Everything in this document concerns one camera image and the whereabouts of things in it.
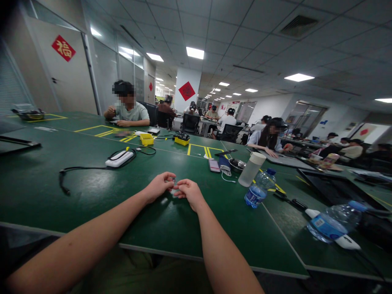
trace white bottle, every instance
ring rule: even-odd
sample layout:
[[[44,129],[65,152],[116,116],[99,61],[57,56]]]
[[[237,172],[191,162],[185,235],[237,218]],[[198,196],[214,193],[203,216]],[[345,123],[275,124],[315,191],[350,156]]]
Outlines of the white bottle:
[[[244,187],[249,187],[266,159],[267,158],[263,154],[252,152],[238,182]]]

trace plastic water bottle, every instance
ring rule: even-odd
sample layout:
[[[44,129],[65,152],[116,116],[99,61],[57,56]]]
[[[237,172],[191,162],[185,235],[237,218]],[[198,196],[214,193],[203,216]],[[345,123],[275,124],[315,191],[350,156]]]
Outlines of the plastic water bottle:
[[[331,243],[350,233],[366,209],[366,206],[353,200],[348,204],[334,205],[312,219],[307,228],[317,239]]]
[[[253,208],[257,208],[260,203],[267,196],[267,190],[275,187],[275,175],[276,171],[274,169],[267,169],[265,172],[260,172],[257,174],[248,192],[245,194],[245,203]]]

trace red diamond decoration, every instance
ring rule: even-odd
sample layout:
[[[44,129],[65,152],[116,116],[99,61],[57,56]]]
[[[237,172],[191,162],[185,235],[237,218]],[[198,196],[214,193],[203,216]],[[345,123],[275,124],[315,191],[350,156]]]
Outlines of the red diamond decoration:
[[[190,82],[186,82],[180,89],[178,89],[178,91],[184,97],[185,101],[191,98],[194,94],[196,94]]]

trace mint green t-shirt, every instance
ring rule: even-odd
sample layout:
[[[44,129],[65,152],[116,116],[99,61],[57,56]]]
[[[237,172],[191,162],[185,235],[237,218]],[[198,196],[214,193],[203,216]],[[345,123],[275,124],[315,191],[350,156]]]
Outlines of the mint green t-shirt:
[[[120,101],[116,102],[114,106],[116,108],[116,115],[118,115],[121,120],[138,121],[150,119],[147,109],[139,102],[135,101],[135,107],[129,111]]]

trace blue bottle cap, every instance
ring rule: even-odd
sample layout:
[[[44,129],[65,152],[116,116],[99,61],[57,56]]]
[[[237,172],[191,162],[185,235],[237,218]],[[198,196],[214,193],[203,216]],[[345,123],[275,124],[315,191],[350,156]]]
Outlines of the blue bottle cap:
[[[274,174],[276,174],[276,170],[274,170],[272,168],[267,168],[267,174],[270,174],[271,176],[273,176]]]
[[[366,211],[368,209],[366,206],[364,206],[364,205],[362,205],[362,204],[360,204],[360,203],[358,203],[358,202],[356,202],[354,200],[351,200],[348,203],[348,205],[351,206],[352,208],[356,209],[356,210],[361,211],[361,212],[364,212],[364,211]]]

